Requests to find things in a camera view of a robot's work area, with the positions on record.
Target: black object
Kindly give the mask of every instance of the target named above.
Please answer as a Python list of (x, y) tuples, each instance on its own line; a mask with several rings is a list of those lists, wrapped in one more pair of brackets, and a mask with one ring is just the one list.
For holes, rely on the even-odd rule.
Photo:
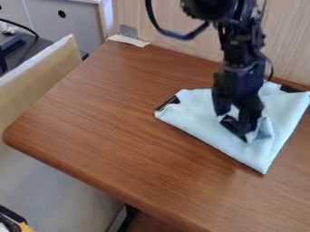
[(296, 88), (293, 88), (289, 85), (286, 85), (286, 84), (282, 84), (281, 88), (280, 88), (281, 91), (284, 91), (284, 92), (289, 92), (289, 93), (294, 93), (294, 92), (303, 92), (301, 90), (298, 90)]
[(245, 140), (245, 135), (257, 128), (257, 120), (264, 109), (257, 94), (264, 83), (266, 62), (270, 62), (261, 53), (265, 45), (261, 22), (266, 1), (260, 10), (257, 0), (180, 0), (187, 15), (205, 21), (189, 34), (162, 29), (155, 19), (151, 0), (145, 0), (145, 3), (151, 22), (164, 35), (191, 40), (209, 24), (218, 29), (224, 66), (223, 72), (214, 74), (214, 110), (217, 116), (222, 116), (230, 111), (232, 104), (235, 105), (239, 109), (238, 120), (226, 117), (221, 124)]
[(126, 232), (131, 226), (132, 221), (134, 218), (136, 218), (139, 210), (130, 206), (130, 205), (125, 205), (126, 207), (126, 213), (127, 217), (125, 220), (122, 222), (121, 227), (118, 229), (118, 232)]
[(24, 33), (13, 35), (6, 35), (0, 33), (0, 74), (7, 71), (7, 64), (5, 61), (5, 52), (15, 44), (18, 44), (24, 37)]
[(177, 96), (173, 96), (163, 104), (161, 104), (158, 108), (156, 108), (156, 111), (162, 111), (165, 109), (165, 107), (169, 104), (180, 104), (180, 100)]
[(0, 223), (5, 225), (10, 232), (22, 232), (22, 229), (15, 222), (28, 225), (26, 219), (22, 216), (0, 205)]
[(5, 60), (5, 55), (2, 51), (2, 48), (0, 47), (0, 75), (2, 73), (5, 73), (7, 71), (7, 64)]
[(67, 16), (67, 14), (64, 12), (64, 11), (59, 11), (58, 12), (58, 15), (61, 17), (61, 18), (65, 18)]

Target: cloth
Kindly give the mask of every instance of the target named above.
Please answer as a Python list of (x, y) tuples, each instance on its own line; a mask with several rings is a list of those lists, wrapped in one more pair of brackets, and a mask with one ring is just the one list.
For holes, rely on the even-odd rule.
[(218, 123), (210, 89), (182, 90), (179, 104), (169, 104), (155, 117), (226, 153), (250, 168), (266, 174), (310, 103), (310, 92), (286, 93), (280, 85), (265, 82), (259, 93), (265, 104), (257, 131), (245, 143)]

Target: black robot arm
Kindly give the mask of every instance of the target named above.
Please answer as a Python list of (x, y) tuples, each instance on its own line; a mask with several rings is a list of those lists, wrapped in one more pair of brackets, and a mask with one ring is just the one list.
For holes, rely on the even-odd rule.
[[(261, 22), (263, 10), (257, 0), (180, 0), (184, 13), (205, 23), (189, 34), (177, 34), (162, 29), (156, 22), (151, 0), (145, 0), (151, 22), (156, 29), (169, 37), (192, 40), (210, 24), (218, 30), (224, 52), (223, 72), (214, 74), (212, 98), (221, 124), (241, 140), (257, 128), (257, 121), (264, 109), (258, 91), (265, 78), (266, 61), (261, 53), (265, 45)], [(239, 109), (238, 119), (228, 116), (231, 105)]]

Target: beige chair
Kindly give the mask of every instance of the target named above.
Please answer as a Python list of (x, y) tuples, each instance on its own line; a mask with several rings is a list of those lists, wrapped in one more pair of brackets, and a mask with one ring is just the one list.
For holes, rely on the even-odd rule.
[[(70, 35), (0, 79), (0, 130), (81, 62)], [(103, 232), (121, 202), (0, 143), (0, 205), (37, 232)]]

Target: folded cloth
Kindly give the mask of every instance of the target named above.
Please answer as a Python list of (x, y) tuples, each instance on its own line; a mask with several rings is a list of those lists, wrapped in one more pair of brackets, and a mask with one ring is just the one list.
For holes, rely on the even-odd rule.
[[(155, 111), (155, 117), (226, 153), (250, 168), (266, 174), (310, 103), (310, 92), (286, 93), (280, 85), (265, 82), (259, 92), (265, 104), (257, 131), (246, 143), (218, 123), (210, 89), (182, 90), (180, 103)], [(237, 116), (237, 110), (231, 112)]]

